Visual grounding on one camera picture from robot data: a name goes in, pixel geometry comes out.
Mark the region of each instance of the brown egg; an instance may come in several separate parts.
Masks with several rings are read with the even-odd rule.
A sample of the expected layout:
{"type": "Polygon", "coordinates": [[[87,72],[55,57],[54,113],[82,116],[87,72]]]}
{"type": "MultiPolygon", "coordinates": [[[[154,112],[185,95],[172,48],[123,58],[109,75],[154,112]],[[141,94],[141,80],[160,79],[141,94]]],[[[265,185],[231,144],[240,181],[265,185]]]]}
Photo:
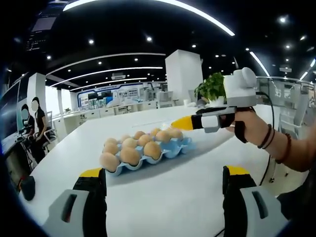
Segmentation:
{"type": "Polygon", "coordinates": [[[125,141],[127,138],[130,138],[128,134],[123,135],[122,138],[120,139],[120,142],[123,143],[123,141],[125,141]]]}
{"type": "Polygon", "coordinates": [[[115,155],[117,152],[119,152],[119,148],[114,143],[106,143],[103,148],[103,152],[108,152],[115,155]]]}
{"type": "Polygon", "coordinates": [[[115,172],[120,161],[111,153],[105,152],[100,156],[101,165],[106,168],[109,172],[115,172]]]}
{"type": "Polygon", "coordinates": [[[122,147],[130,147],[130,148],[135,148],[137,147],[137,141],[131,137],[125,139],[122,143],[122,147]]]}
{"type": "Polygon", "coordinates": [[[141,136],[143,136],[145,133],[143,131],[138,131],[134,135],[134,139],[138,140],[141,136]]]}
{"type": "Polygon", "coordinates": [[[171,139],[170,134],[167,131],[159,131],[156,135],[156,140],[164,143],[169,142],[171,139]]]}
{"type": "Polygon", "coordinates": [[[144,147],[144,155],[158,160],[161,155],[161,148],[156,142],[149,142],[144,147]]]}
{"type": "Polygon", "coordinates": [[[151,140],[152,140],[152,138],[151,138],[149,135],[144,134],[143,136],[141,136],[141,137],[138,139],[138,145],[143,147],[144,145],[146,145],[147,143],[149,143],[151,140]]]}
{"type": "Polygon", "coordinates": [[[136,166],[139,163],[140,155],[138,151],[130,147],[124,147],[120,152],[120,159],[124,163],[136,166]]]}
{"type": "Polygon", "coordinates": [[[168,133],[173,138],[179,138],[180,140],[183,139],[183,133],[177,128],[169,130],[168,133]]]}
{"type": "Polygon", "coordinates": [[[160,131],[160,128],[155,128],[153,131],[150,132],[150,136],[155,137],[159,131],[160,131]]]}
{"type": "Polygon", "coordinates": [[[107,139],[107,140],[105,141],[104,146],[105,146],[105,144],[107,144],[107,143],[114,143],[114,144],[117,144],[118,142],[117,142],[117,140],[114,139],[114,138],[109,138],[109,139],[107,139]]]}

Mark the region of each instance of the bracelet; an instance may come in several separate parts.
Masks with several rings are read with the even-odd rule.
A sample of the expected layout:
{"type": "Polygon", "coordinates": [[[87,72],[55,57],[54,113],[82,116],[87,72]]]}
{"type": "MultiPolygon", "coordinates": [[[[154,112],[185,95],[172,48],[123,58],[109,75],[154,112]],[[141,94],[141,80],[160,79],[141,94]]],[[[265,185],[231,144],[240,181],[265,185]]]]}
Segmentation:
{"type": "Polygon", "coordinates": [[[273,141],[273,139],[274,139],[274,137],[275,137],[275,133],[276,133],[276,131],[273,129],[273,134],[272,134],[272,138],[271,138],[271,140],[270,140],[270,142],[266,145],[266,147],[264,147],[264,148],[262,148],[262,149],[266,149],[266,148],[268,148],[268,146],[271,144],[271,142],[273,141]]]}
{"type": "Polygon", "coordinates": [[[284,153],[284,156],[282,157],[282,159],[279,159],[279,160],[276,159],[276,163],[278,163],[278,164],[285,162],[285,160],[288,158],[288,155],[290,154],[290,150],[291,150],[291,145],[292,145],[291,136],[288,133],[286,133],[285,135],[287,137],[286,150],[285,150],[285,153],[284,153]]]}
{"type": "Polygon", "coordinates": [[[272,129],[271,124],[268,124],[268,127],[269,127],[268,133],[267,133],[265,139],[263,139],[262,144],[261,144],[260,146],[258,146],[259,149],[261,149],[261,148],[267,143],[267,140],[268,140],[268,138],[270,137],[271,129],[272,129]]]}

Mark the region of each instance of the ceiling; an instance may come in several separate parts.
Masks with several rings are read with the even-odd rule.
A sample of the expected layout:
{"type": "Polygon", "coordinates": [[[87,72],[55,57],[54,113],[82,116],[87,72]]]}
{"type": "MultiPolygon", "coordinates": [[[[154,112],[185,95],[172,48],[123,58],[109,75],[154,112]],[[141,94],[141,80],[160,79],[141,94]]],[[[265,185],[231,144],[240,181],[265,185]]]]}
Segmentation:
{"type": "MultiPolygon", "coordinates": [[[[27,29],[34,25],[36,13],[45,8],[42,2],[34,1],[31,5],[21,2],[21,9],[18,9],[21,12],[15,12],[24,21],[12,23],[12,27],[16,28],[11,30],[9,45],[12,53],[7,57],[7,64],[12,70],[11,77],[19,77],[26,71],[49,74],[80,60],[127,54],[85,61],[53,72],[52,75],[71,79],[119,68],[163,67],[118,72],[126,75],[127,79],[165,81],[164,59],[177,49],[200,54],[204,78],[214,72],[230,74],[236,65],[239,68],[250,67],[256,75],[265,76],[262,68],[249,54],[250,51],[260,58],[271,76],[299,79],[309,70],[304,80],[314,81],[316,77],[310,68],[316,55],[313,49],[316,44],[316,27],[312,20],[314,12],[312,7],[308,7],[310,2],[307,1],[300,1],[300,4],[278,1],[276,6],[274,1],[259,4],[256,1],[181,0],[227,26],[235,33],[231,37],[201,16],[164,2],[98,0],[62,12],[49,32],[45,50],[26,53],[22,45],[28,37],[27,29]],[[280,22],[280,17],[286,19],[284,24],[280,22]],[[17,36],[22,42],[12,43],[12,39],[17,36]],[[147,41],[147,37],[151,37],[152,41],[147,41]],[[90,45],[89,40],[94,40],[94,44],[90,45]],[[166,56],[128,55],[130,53],[159,53],[166,56]],[[47,55],[51,56],[51,60],[47,60],[47,55]],[[280,67],[292,69],[292,72],[280,72],[280,67]]],[[[79,87],[102,83],[110,81],[112,73],[93,74],[71,82],[79,87]]],[[[48,79],[46,83],[53,85],[56,82],[48,79]]],[[[63,83],[56,86],[75,88],[63,83]]]]}

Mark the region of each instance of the egg carton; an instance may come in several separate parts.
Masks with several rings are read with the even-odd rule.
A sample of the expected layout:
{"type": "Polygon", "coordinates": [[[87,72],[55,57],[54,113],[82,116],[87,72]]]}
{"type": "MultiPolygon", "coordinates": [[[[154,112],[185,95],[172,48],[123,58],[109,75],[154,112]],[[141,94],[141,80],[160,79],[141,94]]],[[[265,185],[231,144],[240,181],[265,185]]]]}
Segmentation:
{"type": "Polygon", "coordinates": [[[168,159],[173,159],[177,157],[179,154],[186,154],[189,150],[194,149],[194,144],[192,143],[192,139],[190,137],[184,137],[182,140],[178,138],[171,138],[171,140],[168,143],[163,143],[160,141],[155,141],[158,145],[160,145],[161,148],[161,154],[159,159],[155,160],[152,157],[145,156],[144,155],[144,147],[137,146],[135,150],[140,154],[141,158],[139,160],[138,165],[133,166],[129,163],[124,163],[120,159],[120,150],[121,150],[121,144],[118,144],[119,152],[115,154],[115,156],[120,160],[120,164],[118,165],[115,172],[109,172],[106,170],[106,172],[112,176],[119,176],[125,168],[135,171],[142,167],[143,162],[147,162],[149,164],[157,164],[159,163],[163,157],[166,157],[168,159]]]}

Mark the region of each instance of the white table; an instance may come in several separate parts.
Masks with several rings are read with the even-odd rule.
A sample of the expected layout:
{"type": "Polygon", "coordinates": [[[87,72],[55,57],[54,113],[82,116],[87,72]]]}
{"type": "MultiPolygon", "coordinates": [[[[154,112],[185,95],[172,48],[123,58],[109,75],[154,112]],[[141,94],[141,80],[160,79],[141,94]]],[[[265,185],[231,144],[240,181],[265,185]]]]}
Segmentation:
{"type": "MultiPolygon", "coordinates": [[[[257,105],[256,112],[272,123],[271,108],[257,105]]],[[[137,130],[150,131],[170,123],[196,108],[171,107],[87,121],[61,141],[35,168],[36,195],[30,202],[20,199],[30,215],[42,225],[48,207],[78,176],[100,167],[99,156],[108,137],[119,138],[137,130]]],[[[279,109],[275,108],[276,127],[279,109]]],[[[157,165],[122,174],[107,175],[107,231],[111,237],[209,237],[224,227],[222,170],[240,165],[258,184],[269,155],[251,144],[243,144],[225,129],[205,134],[186,132],[197,149],[190,154],[157,165]]]]}

